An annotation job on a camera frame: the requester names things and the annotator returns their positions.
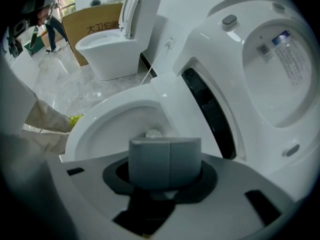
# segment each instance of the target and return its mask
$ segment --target green object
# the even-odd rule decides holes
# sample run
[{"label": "green object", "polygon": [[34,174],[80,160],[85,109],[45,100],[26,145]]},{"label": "green object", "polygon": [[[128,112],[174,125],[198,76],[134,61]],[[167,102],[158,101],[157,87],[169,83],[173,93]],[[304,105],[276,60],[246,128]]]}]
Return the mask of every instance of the green object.
[{"label": "green object", "polygon": [[29,42],[25,43],[24,47],[33,53],[36,53],[36,52],[40,51],[43,47],[45,47],[44,43],[42,42],[41,36],[38,36],[36,38],[35,43],[34,43],[34,47],[32,49],[30,49],[30,42],[31,42],[31,40]]},{"label": "green object", "polygon": [[38,37],[38,30],[39,30],[39,28],[37,26],[35,26],[34,30],[33,30],[32,37],[31,37],[31,41],[30,41],[30,44],[29,44],[29,48],[30,49],[33,49],[35,44],[36,44],[36,40],[37,40],[37,37]]},{"label": "green object", "polygon": [[83,117],[83,114],[69,116],[70,131],[75,127],[76,123]]}]

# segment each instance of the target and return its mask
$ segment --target black pants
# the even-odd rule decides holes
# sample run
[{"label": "black pants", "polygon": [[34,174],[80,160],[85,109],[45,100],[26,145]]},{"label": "black pants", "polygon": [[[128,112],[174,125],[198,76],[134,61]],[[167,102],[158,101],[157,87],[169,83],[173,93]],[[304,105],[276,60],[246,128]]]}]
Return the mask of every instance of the black pants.
[{"label": "black pants", "polygon": [[62,27],[62,24],[55,17],[52,16],[50,21],[45,23],[45,28],[46,28],[46,31],[48,32],[51,51],[53,51],[56,48],[56,42],[55,42],[56,33],[54,29],[56,29],[59,32],[59,34],[65,39],[65,41],[68,42],[68,39],[64,32],[64,28]]}]

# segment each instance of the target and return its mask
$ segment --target toilet tank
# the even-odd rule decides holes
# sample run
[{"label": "toilet tank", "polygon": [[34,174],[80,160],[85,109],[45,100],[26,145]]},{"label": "toilet tank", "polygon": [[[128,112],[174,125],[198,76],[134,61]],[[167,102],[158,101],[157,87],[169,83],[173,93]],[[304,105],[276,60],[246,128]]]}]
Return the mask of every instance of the toilet tank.
[{"label": "toilet tank", "polygon": [[131,38],[138,40],[143,51],[148,48],[161,0],[139,0],[132,18]]}]

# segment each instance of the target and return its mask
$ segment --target sneaker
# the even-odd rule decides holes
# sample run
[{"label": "sneaker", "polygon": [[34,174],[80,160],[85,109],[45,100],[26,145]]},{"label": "sneaker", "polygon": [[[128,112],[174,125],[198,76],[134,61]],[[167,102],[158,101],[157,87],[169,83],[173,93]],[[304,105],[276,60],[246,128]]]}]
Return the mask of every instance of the sneaker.
[{"label": "sneaker", "polygon": [[75,127],[76,123],[83,117],[83,114],[69,116],[70,131]]},{"label": "sneaker", "polygon": [[58,52],[60,50],[60,46],[56,46],[55,48],[54,48],[54,50],[53,50],[53,53],[56,53],[56,52]]}]

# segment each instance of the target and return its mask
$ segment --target window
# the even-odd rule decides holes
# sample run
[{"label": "window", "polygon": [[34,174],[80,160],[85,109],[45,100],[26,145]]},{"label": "window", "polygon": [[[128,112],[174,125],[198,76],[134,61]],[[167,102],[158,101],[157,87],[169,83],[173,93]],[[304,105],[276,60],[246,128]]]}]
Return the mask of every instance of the window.
[{"label": "window", "polygon": [[61,17],[71,14],[76,11],[75,0],[57,0]]}]

